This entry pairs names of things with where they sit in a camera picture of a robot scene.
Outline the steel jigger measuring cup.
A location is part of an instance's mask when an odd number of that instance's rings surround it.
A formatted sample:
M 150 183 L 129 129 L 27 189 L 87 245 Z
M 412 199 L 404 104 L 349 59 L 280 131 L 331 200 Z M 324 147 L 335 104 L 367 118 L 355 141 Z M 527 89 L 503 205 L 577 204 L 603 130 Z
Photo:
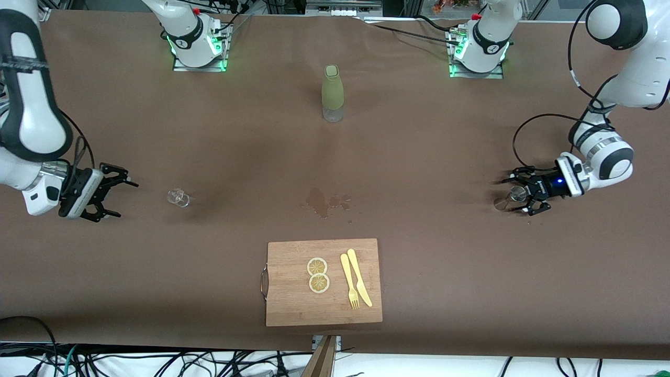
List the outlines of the steel jigger measuring cup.
M 518 203 L 524 202 L 527 199 L 527 196 L 526 187 L 513 185 L 505 196 L 494 200 L 494 208 L 500 212 L 514 210 L 518 206 Z

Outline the brown table cover sheet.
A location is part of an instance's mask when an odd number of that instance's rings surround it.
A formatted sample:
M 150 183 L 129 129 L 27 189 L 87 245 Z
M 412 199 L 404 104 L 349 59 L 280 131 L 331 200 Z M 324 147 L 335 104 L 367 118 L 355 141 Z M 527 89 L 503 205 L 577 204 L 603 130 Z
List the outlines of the brown table cover sheet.
M 253 16 L 227 72 L 174 72 L 153 14 L 60 10 L 41 26 L 58 105 L 115 186 L 99 224 L 27 214 L 0 186 L 0 317 L 62 343 L 670 359 L 670 104 L 618 107 L 634 174 L 533 217 L 498 212 L 515 129 L 579 116 L 569 24 L 521 23 L 502 80 L 355 18 Z M 321 112 L 336 65 L 344 117 Z M 167 201 L 180 188 L 186 208 Z M 320 219 L 311 188 L 350 195 Z M 375 238 L 380 324 L 270 328 L 271 241 Z

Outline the yellow plastic knife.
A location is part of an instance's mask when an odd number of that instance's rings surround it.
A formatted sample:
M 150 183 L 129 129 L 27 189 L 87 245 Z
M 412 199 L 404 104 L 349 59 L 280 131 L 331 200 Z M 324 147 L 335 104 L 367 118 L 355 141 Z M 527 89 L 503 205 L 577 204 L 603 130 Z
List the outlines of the yellow plastic knife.
M 363 302 L 366 303 L 367 306 L 373 306 L 372 300 L 367 292 L 365 284 L 362 281 L 362 275 L 356 251 L 354 249 L 349 249 L 347 251 L 347 255 L 349 257 L 350 265 L 351 267 L 353 267 L 354 274 L 356 276 L 356 289 L 358 291 L 359 296 L 362 298 Z

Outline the yellow plastic fork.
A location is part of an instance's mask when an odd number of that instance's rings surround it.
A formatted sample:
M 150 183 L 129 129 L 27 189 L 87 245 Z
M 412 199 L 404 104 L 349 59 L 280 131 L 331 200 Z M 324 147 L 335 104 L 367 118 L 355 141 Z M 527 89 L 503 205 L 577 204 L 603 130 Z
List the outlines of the yellow plastic fork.
M 351 270 L 351 265 L 350 265 L 350 259 L 349 256 L 346 253 L 343 253 L 340 256 L 340 261 L 342 264 L 342 269 L 344 272 L 345 276 L 345 281 L 347 282 L 348 285 L 348 297 L 349 297 L 349 302 L 350 306 L 352 309 L 359 309 L 359 295 L 356 289 L 354 288 L 353 284 L 353 278 L 352 278 L 352 270 Z

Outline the green sleeved glass bottle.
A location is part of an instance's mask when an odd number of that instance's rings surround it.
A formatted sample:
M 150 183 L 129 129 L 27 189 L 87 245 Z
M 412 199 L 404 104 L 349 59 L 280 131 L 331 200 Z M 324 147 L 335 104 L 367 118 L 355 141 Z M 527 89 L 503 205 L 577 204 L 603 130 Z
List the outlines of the green sleeved glass bottle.
M 340 122 L 344 117 L 344 85 L 336 65 L 325 67 L 321 84 L 321 112 L 330 123 Z

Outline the wooden cutting board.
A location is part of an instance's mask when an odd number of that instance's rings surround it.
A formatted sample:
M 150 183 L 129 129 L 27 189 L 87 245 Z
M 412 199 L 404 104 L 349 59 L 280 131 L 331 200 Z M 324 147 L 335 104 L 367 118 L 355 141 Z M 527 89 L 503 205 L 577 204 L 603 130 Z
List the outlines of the wooden cutting board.
M 343 253 L 354 249 L 362 281 L 372 300 L 367 306 L 359 296 L 359 309 L 352 309 L 348 285 L 340 261 Z M 309 289 L 306 265 L 319 257 L 328 263 L 330 286 L 324 293 Z M 323 239 L 271 242 L 267 248 L 266 325 L 330 326 L 378 324 L 383 320 L 378 241 L 365 239 Z

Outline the grey power strip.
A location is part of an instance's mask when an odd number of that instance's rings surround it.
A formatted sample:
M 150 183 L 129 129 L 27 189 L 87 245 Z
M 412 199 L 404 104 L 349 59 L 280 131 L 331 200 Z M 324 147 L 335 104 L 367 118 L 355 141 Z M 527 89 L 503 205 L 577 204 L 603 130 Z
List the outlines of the grey power strip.
M 305 14 L 358 18 L 382 17 L 383 0 L 305 0 Z

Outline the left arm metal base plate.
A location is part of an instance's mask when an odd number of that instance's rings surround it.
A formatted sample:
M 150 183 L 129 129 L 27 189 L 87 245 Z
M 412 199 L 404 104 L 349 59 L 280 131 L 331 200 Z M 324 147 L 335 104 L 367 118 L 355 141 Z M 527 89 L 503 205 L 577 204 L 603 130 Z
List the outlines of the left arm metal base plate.
M 468 38 L 467 24 L 460 24 L 445 32 L 450 77 L 469 79 L 504 78 L 503 60 L 509 41 L 493 43 L 484 40 L 484 47 Z

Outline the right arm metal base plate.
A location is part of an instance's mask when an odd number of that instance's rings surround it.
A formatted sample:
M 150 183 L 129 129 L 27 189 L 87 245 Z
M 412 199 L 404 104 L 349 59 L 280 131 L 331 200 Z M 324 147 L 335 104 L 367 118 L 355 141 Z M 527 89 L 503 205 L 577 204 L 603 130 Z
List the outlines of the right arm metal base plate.
M 222 27 L 218 20 L 214 21 L 214 25 L 216 28 L 206 37 L 197 41 L 195 48 L 187 50 L 186 53 L 178 53 L 174 46 L 171 46 L 171 53 L 174 57 L 173 71 L 227 71 L 232 34 L 235 27 L 233 24 L 226 24 Z

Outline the wooden post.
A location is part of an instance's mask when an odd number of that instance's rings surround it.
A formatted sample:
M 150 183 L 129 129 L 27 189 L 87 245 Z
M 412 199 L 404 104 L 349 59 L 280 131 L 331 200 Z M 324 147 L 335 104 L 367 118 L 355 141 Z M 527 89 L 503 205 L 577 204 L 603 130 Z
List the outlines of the wooden post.
M 332 377 L 339 345 L 338 336 L 322 336 L 300 377 Z

